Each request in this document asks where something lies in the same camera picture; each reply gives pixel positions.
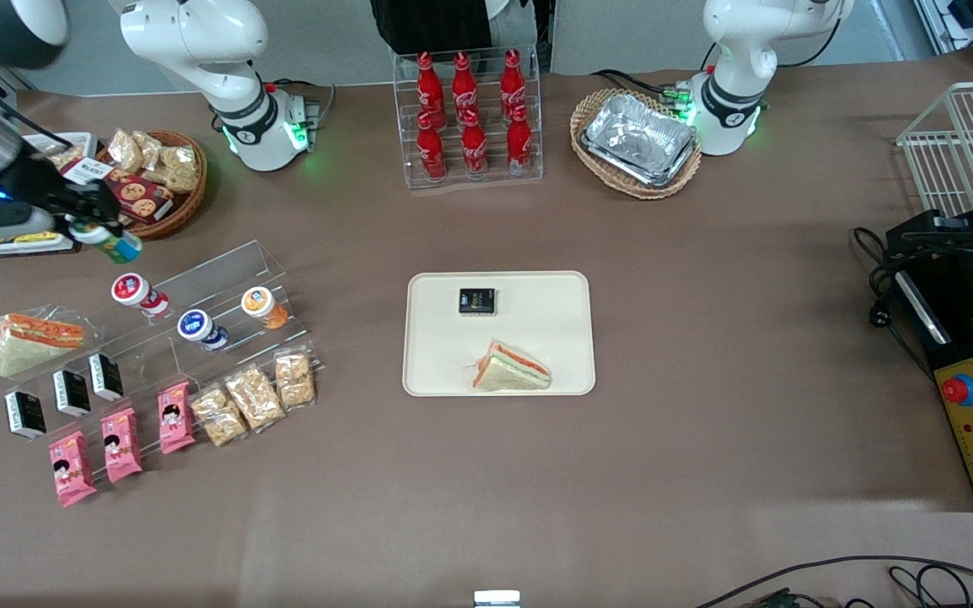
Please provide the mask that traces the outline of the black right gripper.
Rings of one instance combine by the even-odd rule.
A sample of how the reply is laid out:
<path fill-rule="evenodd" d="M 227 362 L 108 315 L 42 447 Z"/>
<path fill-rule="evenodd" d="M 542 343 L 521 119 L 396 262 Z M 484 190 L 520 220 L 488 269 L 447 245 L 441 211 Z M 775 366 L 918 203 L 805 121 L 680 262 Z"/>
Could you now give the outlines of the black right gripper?
<path fill-rule="evenodd" d="M 63 217 L 73 240 L 120 239 L 128 231 L 86 218 L 116 218 L 121 204 L 103 181 L 64 181 L 43 155 L 21 155 L 0 170 L 0 238 L 53 230 Z"/>

